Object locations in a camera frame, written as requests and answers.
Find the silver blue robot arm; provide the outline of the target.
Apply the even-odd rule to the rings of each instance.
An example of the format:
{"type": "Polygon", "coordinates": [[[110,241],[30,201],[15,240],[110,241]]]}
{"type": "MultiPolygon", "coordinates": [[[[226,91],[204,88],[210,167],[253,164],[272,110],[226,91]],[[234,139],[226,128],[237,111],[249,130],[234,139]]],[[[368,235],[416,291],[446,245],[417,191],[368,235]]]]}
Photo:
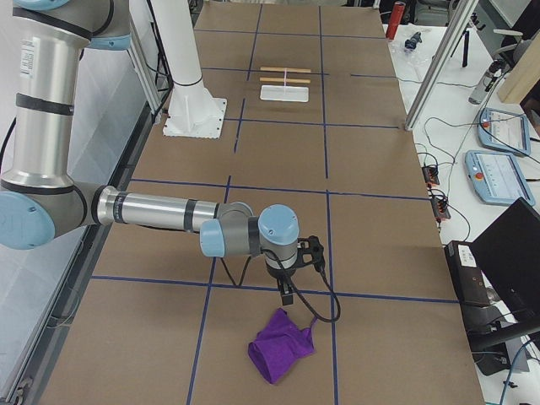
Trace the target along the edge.
{"type": "MultiPolygon", "coordinates": [[[[1,130],[15,114],[22,32],[12,4],[1,3],[1,130]]],[[[125,51],[84,54],[67,171],[77,181],[104,184],[145,103],[143,88],[125,51]]],[[[1,304],[40,308],[52,295],[81,236],[75,230],[32,251],[1,249],[1,304]]]]}

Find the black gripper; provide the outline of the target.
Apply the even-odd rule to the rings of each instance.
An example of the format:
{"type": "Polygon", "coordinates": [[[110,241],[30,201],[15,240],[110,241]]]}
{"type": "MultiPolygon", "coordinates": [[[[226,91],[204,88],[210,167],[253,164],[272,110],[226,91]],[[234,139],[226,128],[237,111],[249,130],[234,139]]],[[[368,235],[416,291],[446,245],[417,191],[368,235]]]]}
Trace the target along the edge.
{"type": "Polygon", "coordinates": [[[271,276],[277,280],[278,292],[283,305],[292,305],[294,303],[294,289],[289,281],[294,273],[293,268],[286,268],[285,270],[271,268],[271,276]]]}

